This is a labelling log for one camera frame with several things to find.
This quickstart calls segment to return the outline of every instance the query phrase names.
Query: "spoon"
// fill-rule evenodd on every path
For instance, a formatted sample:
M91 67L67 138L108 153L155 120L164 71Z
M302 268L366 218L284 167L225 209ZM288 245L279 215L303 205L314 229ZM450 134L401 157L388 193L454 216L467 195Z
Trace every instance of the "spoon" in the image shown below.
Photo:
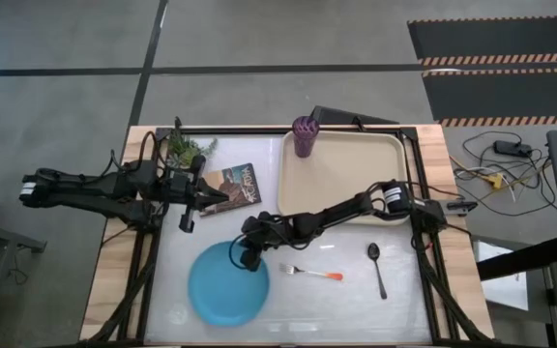
M377 270L377 282L379 283L379 294L382 296L382 300L386 300L388 295L386 295L386 289L384 289L384 283L382 282L382 276L379 274L379 266L377 266L377 259L379 258L379 246L376 243L371 243L368 245L368 250L366 251L368 258L373 260L375 263L375 269Z

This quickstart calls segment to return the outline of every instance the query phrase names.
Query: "book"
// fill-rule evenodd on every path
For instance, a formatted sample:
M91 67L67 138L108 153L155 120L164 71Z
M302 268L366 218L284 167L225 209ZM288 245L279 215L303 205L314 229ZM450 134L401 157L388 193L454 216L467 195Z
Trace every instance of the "book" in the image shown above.
M203 179L212 188L228 194L229 201L206 208L200 213L202 217L261 202L252 163L216 170L203 176Z

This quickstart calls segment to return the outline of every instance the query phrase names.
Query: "gray floor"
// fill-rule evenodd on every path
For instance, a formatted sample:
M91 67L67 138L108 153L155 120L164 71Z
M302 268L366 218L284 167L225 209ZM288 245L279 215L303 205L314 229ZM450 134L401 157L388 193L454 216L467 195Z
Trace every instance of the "gray floor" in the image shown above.
M141 67L159 0L0 0L0 69ZM171 0L156 67L415 63L406 21L424 18L557 15L557 0ZM23 174L38 167L97 173L118 154L138 76L0 77L0 225L48 240L40 256L19 256L30 275L9 279L0 301L0 347L76 341L104 219L67 208L32 210L17 200ZM432 123L417 72L155 75L139 124L285 124L316 104L401 123ZM515 128L542 148L550 127ZM445 130L452 155L484 129ZM475 149L487 145L481 139ZM477 194L485 187L463 184ZM539 206L525 191L492 207ZM537 243L557 235L557 213L521 218L478 208L477 235ZM544 344L542 324L491 308L505 342Z

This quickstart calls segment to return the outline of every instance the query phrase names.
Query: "plastic tray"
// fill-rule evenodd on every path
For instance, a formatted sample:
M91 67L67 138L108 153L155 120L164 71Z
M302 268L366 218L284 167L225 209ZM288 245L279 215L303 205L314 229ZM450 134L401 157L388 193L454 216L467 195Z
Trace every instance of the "plastic tray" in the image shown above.
M278 210L282 215L317 213L375 182L407 180L405 150L394 136L322 130L306 159L296 156L293 136L289 132L282 139L278 178ZM383 198L381 192L374 196ZM383 204L375 202L374 206L381 209ZM357 217L350 222L389 226L406 220Z

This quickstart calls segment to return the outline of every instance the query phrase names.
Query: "purple cup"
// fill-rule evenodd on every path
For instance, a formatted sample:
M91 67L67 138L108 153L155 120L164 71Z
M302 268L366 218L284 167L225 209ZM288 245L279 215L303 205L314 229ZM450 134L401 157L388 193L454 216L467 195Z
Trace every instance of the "purple cup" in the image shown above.
M307 158L319 133L319 123L310 116L300 116L291 125L291 129L294 132L296 156L301 159Z

